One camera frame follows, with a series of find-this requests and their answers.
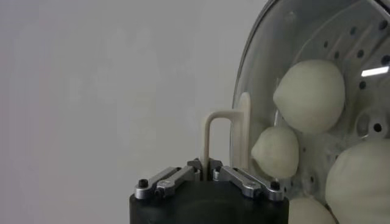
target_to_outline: steamed bun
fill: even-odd
[[[284,127],[265,129],[252,148],[260,168],[276,178],[293,176],[298,167],[299,145],[293,131]]]
[[[274,102],[285,121],[304,133],[321,133],[334,126],[344,100],[342,75],[333,63],[324,60],[294,65],[274,93]]]
[[[336,224],[333,216],[318,201],[296,198],[290,201],[288,224]]]
[[[390,139],[344,151],[331,167],[325,199],[340,224],[390,223]]]

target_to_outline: gray background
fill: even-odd
[[[199,156],[231,107],[264,3],[0,1],[0,223],[128,223],[137,179]]]

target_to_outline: screw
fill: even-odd
[[[148,185],[149,185],[149,183],[147,182],[147,179],[140,179],[138,181],[138,187],[145,188]]]

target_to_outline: black screw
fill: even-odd
[[[362,58],[364,56],[364,51],[363,50],[359,50],[358,53],[356,54],[356,56],[358,58]]]
[[[360,89],[365,89],[365,88],[366,88],[366,82],[365,82],[365,81],[361,81],[361,82],[359,83],[359,88],[360,88]]]
[[[145,188],[147,187],[147,185],[148,185],[147,179],[140,179],[138,181],[138,187]]]
[[[279,182],[272,181],[272,182],[271,182],[271,189],[272,189],[272,190],[275,190],[275,191],[279,191],[279,190],[280,190],[280,184],[279,184]]]

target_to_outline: hole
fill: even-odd
[[[354,34],[356,33],[356,27],[352,27],[351,30],[349,31],[349,34],[351,34],[351,36],[353,36]]]
[[[374,124],[374,131],[381,132],[382,131],[382,125],[379,123]]]
[[[385,55],[382,57],[382,60],[380,60],[380,63],[384,65],[388,65],[390,63],[390,56]]]
[[[365,81],[361,81],[359,83],[359,89],[365,89],[366,88],[366,82]]]
[[[379,23],[379,30],[384,30],[388,26],[388,22],[386,20],[383,20]]]
[[[356,56],[357,56],[358,58],[363,58],[363,56],[364,56],[364,50],[359,50]]]

